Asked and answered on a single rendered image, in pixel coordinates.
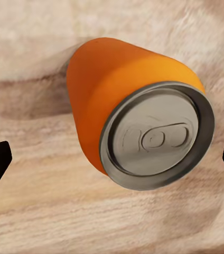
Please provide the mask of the can of soda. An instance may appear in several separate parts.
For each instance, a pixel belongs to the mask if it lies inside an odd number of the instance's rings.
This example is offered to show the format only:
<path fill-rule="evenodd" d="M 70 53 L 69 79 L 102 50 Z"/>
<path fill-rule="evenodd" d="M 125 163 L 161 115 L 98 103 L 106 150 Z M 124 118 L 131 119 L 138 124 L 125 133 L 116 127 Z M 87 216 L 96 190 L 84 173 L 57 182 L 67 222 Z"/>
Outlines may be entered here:
<path fill-rule="evenodd" d="M 178 60 L 96 38 L 74 53 L 66 80 L 84 154 L 124 188 L 152 191 L 175 183 L 212 143 L 211 102 Z"/>

